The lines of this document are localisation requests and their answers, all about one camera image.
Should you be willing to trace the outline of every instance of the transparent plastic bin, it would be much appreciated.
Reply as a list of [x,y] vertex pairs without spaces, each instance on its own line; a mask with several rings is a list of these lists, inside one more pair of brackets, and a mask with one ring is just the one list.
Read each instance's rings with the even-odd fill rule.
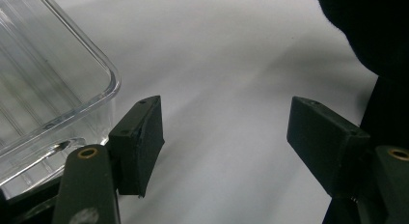
[[0,0],[0,187],[7,198],[58,175],[67,155],[104,144],[113,65],[53,0]]

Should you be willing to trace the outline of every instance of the white table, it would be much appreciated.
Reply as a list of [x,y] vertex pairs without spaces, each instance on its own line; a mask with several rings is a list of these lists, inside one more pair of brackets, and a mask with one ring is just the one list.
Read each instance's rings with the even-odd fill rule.
[[330,197],[286,142],[292,96],[358,125],[376,76],[316,0],[56,0],[122,75],[116,121],[162,97],[166,144],[123,223],[320,223]]

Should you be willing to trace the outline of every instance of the black sleeve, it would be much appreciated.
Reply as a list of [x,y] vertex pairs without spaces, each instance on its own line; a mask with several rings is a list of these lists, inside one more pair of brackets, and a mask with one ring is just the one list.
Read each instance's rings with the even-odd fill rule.
[[361,63],[409,86],[409,0],[318,0]]

